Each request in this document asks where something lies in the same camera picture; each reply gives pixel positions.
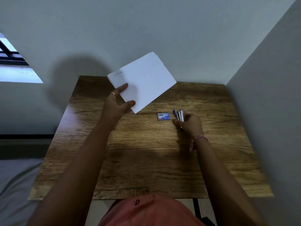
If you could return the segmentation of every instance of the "grey bedsheet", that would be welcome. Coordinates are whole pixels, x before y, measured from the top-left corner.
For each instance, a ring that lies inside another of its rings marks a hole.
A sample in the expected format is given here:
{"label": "grey bedsheet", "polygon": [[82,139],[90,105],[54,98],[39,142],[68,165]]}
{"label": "grey bedsheet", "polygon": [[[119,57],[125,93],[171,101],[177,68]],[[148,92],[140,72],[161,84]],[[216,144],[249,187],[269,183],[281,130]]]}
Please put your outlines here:
{"label": "grey bedsheet", "polygon": [[41,159],[0,160],[0,225],[25,226],[38,206],[28,201]]}

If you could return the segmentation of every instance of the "table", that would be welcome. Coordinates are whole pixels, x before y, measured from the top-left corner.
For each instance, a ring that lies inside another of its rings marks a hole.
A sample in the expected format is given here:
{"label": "table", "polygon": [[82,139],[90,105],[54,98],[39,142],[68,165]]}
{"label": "table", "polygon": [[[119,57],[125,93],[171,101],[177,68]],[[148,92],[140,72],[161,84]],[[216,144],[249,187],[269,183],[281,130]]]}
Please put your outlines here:
{"label": "table", "polygon": [[[106,77],[80,76],[47,151],[29,199],[42,199],[73,160],[98,122],[113,90]],[[126,114],[111,132],[93,199],[147,193],[207,198],[191,141],[157,113],[184,109],[203,121],[217,155],[251,197],[273,196],[225,85],[178,82],[137,114]]]}

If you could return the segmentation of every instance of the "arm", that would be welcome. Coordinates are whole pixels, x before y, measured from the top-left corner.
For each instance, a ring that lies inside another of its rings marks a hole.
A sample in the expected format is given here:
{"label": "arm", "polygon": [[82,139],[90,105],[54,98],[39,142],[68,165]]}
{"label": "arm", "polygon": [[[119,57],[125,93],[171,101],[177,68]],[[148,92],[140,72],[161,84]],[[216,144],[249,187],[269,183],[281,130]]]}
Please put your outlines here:
{"label": "arm", "polygon": [[[201,119],[188,114],[186,121],[175,120],[194,138],[204,135]],[[205,138],[196,141],[199,166],[218,225],[266,225],[252,200],[230,174]]]}
{"label": "arm", "polygon": [[[118,95],[127,84],[115,89]],[[103,106],[100,121],[91,131],[77,156],[51,188],[29,219],[28,226],[84,225],[99,172],[106,154],[110,131],[135,101],[122,105],[110,94]]]}

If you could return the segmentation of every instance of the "hand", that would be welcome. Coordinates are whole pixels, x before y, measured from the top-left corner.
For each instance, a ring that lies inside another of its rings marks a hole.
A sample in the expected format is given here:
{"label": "hand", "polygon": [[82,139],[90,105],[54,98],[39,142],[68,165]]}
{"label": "hand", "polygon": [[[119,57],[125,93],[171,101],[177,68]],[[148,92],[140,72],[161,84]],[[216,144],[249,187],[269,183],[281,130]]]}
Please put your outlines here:
{"label": "hand", "polygon": [[186,114],[184,120],[174,120],[173,122],[176,126],[182,127],[193,139],[204,135],[202,121],[196,114]]}
{"label": "hand", "polygon": [[[124,91],[128,87],[128,84],[124,84],[112,92],[118,96],[122,91]],[[107,99],[104,102],[100,122],[105,123],[109,126],[110,131],[117,125],[120,118],[123,114],[126,114],[131,111],[131,107],[133,107],[136,102],[135,101],[128,101],[121,105],[116,102],[116,96],[110,93]]]}

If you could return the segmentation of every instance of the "left hand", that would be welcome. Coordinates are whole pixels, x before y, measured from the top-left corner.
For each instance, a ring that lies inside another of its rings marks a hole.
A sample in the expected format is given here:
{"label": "left hand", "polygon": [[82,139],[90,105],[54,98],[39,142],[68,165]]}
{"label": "left hand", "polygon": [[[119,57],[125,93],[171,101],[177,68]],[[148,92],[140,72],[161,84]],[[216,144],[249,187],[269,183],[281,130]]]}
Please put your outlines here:
{"label": "left hand", "polygon": [[115,127],[115,125],[117,125],[123,114],[130,112],[131,107],[136,104],[135,101],[128,101],[121,105],[116,102],[116,97],[127,87],[128,84],[126,83],[116,88],[112,91],[116,96],[111,92],[104,102],[100,122],[107,124],[110,131]]}

